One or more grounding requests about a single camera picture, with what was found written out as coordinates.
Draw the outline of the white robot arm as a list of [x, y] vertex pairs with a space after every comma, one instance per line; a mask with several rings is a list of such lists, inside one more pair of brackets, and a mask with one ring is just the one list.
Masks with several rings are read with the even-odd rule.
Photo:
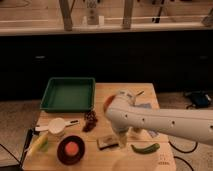
[[135, 100], [121, 91], [104, 104], [105, 117], [117, 136], [125, 137], [132, 127], [213, 146], [213, 110], [143, 108], [136, 107]]

